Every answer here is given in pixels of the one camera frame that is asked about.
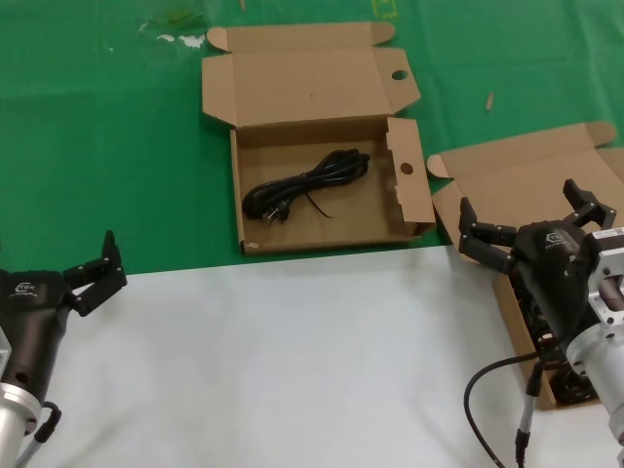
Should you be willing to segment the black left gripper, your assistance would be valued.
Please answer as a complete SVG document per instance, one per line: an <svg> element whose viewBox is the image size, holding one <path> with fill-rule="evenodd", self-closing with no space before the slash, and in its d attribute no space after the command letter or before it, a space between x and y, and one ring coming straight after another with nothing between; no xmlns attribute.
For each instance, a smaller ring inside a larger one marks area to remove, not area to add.
<svg viewBox="0 0 624 468"><path fill-rule="evenodd" d="M45 396L70 307L86 317L127 284L112 230L104 235L100 258L62 274L3 271L1 329L11 345L11 353L1 381L33 396Z"/></svg>

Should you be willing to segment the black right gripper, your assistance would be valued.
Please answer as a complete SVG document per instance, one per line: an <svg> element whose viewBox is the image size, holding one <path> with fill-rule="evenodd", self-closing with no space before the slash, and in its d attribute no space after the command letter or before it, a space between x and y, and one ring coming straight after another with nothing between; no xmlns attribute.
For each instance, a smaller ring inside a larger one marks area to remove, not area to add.
<svg viewBox="0 0 624 468"><path fill-rule="evenodd" d="M516 270L558 341L572 341L595 325L589 310L587 277L577 262L585 237L581 228L595 222L602 230L613 227L617 211L601 203L593 192L569 178L563 187L572 213L563 221L535 222L517 229L479 222L467 197L460 202L461 254L497 272ZM513 256L500 249L512 248Z"/></svg>

